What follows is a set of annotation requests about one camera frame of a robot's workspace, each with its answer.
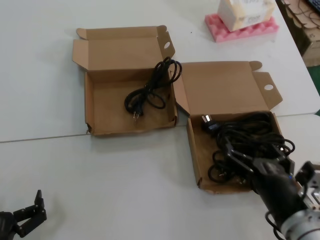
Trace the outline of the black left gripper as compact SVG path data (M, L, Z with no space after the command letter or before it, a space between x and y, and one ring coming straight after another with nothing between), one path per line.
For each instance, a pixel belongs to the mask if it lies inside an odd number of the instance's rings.
M15 235L25 237L47 220L42 191L36 193L34 205L14 212L0 212L0 240L13 240Z

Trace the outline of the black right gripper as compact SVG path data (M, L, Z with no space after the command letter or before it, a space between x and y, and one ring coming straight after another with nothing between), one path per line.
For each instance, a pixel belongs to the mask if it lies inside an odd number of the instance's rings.
M286 153L271 147L264 151L253 150L251 157L230 143L225 145L224 152L227 166L237 177L247 180L251 176L253 189L276 224L283 224L295 213L307 209L292 178L295 163Z

